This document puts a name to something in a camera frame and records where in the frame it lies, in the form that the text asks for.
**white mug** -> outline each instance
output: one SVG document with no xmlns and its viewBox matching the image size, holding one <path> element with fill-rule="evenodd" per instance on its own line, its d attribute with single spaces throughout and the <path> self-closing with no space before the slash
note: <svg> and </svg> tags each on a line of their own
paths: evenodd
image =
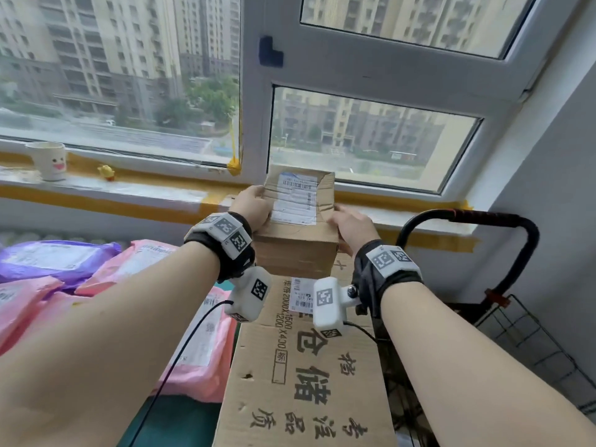
<svg viewBox="0 0 596 447">
<path fill-rule="evenodd" d="M 66 147 L 60 142 L 38 141 L 26 144 L 35 169 L 42 180 L 55 182 L 66 178 Z"/>
</svg>

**glass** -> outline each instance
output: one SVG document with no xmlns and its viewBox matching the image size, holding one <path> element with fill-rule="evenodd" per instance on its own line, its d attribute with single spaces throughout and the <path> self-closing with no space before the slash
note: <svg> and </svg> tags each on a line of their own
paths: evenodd
<svg viewBox="0 0 596 447">
<path fill-rule="evenodd" d="M 270 160 L 336 180 L 439 192 L 479 119 L 275 88 Z"/>
<path fill-rule="evenodd" d="M 303 0 L 302 23 L 503 59 L 533 0 Z"/>
<path fill-rule="evenodd" d="M 226 164 L 241 0 L 74 1 L 0 0 L 0 135 Z"/>
</svg>

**high-rise building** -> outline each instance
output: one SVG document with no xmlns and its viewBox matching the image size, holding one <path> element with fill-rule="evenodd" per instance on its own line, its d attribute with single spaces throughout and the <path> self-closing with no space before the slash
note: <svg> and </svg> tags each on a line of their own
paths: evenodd
<svg viewBox="0 0 596 447">
<path fill-rule="evenodd" d="M 0 0 L 2 72 L 32 102 L 152 119 L 183 96 L 174 0 Z"/>
<path fill-rule="evenodd" d="M 421 46 L 499 57 L 527 0 L 305 0 L 302 22 Z M 345 97 L 282 89 L 274 133 L 426 163 L 449 119 Z"/>
<path fill-rule="evenodd" d="M 240 0 L 175 0 L 183 74 L 240 75 Z"/>
</svg>

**purple plastic package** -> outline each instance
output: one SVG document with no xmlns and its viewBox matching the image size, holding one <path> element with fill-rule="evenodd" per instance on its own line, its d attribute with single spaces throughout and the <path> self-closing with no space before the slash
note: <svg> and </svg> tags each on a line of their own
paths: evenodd
<svg viewBox="0 0 596 447">
<path fill-rule="evenodd" d="M 101 265 L 120 254 L 117 243 L 89 244 L 76 241 L 27 241 L 0 251 L 0 282 L 52 276 L 63 289 L 85 282 Z"/>
</svg>

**brown cardboard box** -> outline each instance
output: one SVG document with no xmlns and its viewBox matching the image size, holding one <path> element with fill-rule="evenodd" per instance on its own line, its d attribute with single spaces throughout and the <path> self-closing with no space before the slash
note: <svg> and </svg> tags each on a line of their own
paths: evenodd
<svg viewBox="0 0 596 447">
<path fill-rule="evenodd" d="M 282 185 L 282 173 L 309 176 L 312 183 L 289 182 Z M 327 224 L 333 213 L 334 174 L 332 172 L 313 171 L 272 165 L 265 181 L 264 198 L 274 201 L 272 219 L 255 233 L 253 246 L 257 264 L 269 273 L 295 278 L 320 279 L 328 277 L 337 254 L 337 228 Z M 306 185 L 308 191 L 301 187 Z M 312 225 L 279 222 L 280 210 L 308 212 Z M 293 220 L 305 219 L 304 216 Z"/>
<path fill-rule="evenodd" d="M 332 275 L 350 281 L 338 255 Z M 326 339 L 288 310 L 290 278 L 273 277 L 263 312 L 242 324 L 213 447 L 395 447 L 376 345 L 357 329 Z M 349 315 L 372 331 L 368 316 Z"/>
</svg>

